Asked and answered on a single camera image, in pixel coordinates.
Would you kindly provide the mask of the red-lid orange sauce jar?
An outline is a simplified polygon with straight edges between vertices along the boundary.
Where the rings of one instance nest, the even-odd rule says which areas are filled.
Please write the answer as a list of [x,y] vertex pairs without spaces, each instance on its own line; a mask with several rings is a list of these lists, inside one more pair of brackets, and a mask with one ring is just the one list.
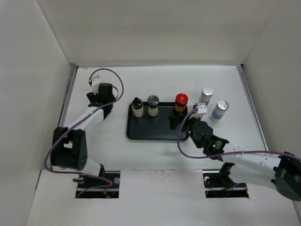
[[173,110],[174,115],[187,113],[188,100],[188,96],[184,93],[179,93],[176,95]]

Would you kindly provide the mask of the clear-lid spice grinder bottle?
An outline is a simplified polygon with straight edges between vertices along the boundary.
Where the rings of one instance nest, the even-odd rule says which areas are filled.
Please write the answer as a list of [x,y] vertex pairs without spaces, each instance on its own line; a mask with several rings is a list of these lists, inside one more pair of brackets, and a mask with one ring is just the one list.
[[156,95],[151,95],[147,98],[148,103],[148,114],[151,117],[156,117],[158,115],[158,104],[159,98]]

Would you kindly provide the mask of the black-cap white powder bottle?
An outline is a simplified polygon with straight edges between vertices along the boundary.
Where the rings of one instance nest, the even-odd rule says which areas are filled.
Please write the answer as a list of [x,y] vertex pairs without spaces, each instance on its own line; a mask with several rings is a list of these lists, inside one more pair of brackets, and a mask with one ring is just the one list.
[[135,97],[132,101],[132,112],[136,118],[141,118],[144,114],[143,101]]

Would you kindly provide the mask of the silver-lid blue label shaker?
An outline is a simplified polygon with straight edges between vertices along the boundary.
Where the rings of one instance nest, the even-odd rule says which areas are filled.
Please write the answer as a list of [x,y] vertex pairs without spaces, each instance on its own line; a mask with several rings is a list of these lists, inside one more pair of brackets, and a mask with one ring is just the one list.
[[208,106],[213,94],[214,94],[214,90],[212,88],[204,87],[201,91],[198,102],[204,103],[206,106]]

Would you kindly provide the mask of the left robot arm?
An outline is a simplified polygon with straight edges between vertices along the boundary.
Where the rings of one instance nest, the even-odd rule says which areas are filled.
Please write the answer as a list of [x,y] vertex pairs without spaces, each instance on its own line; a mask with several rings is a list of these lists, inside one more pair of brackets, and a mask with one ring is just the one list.
[[50,164],[90,175],[89,182],[97,188],[105,184],[105,170],[103,165],[88,158],[87,135],[111,113],[113,105],[108,104],[116,100],[114,88],[110,83],[101,83],[95,93],[87,93],[90,101],[87,110],[69,126],[57,127],[53,134],[53,145],[62,139],[50,154]]

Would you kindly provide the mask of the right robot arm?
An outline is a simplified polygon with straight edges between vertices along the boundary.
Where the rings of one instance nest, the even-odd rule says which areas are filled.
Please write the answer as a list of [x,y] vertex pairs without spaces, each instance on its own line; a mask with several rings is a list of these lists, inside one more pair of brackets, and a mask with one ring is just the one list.
[[223,162],[218,181],[223,186],[250,183],[268,187],[287,199],[301,200],[301,159],[289,152],[247,151],[214,135],[214,130],[192,113],[180,113],[169,118],[171,129],[189,135],[196,148],[203,150],[199,159]]

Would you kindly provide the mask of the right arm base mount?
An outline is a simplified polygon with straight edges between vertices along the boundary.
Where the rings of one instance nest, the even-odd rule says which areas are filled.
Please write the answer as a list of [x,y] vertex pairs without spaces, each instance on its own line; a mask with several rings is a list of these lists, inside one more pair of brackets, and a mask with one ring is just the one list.
[[221,169],[203,171],[206,198],[249,198],[246,184],[233,182],[229,175],[234,163],[224,163]]

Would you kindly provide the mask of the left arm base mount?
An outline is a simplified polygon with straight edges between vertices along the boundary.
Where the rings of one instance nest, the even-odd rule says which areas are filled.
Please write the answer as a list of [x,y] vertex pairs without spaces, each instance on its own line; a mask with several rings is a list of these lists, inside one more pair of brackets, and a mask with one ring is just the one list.
[[75,198],[80,199],[117,199],[119,198],[120,171],[107,171],[101,167],[100,176],[97,179],[87,176],[79,176],[73,179],[77,184]]

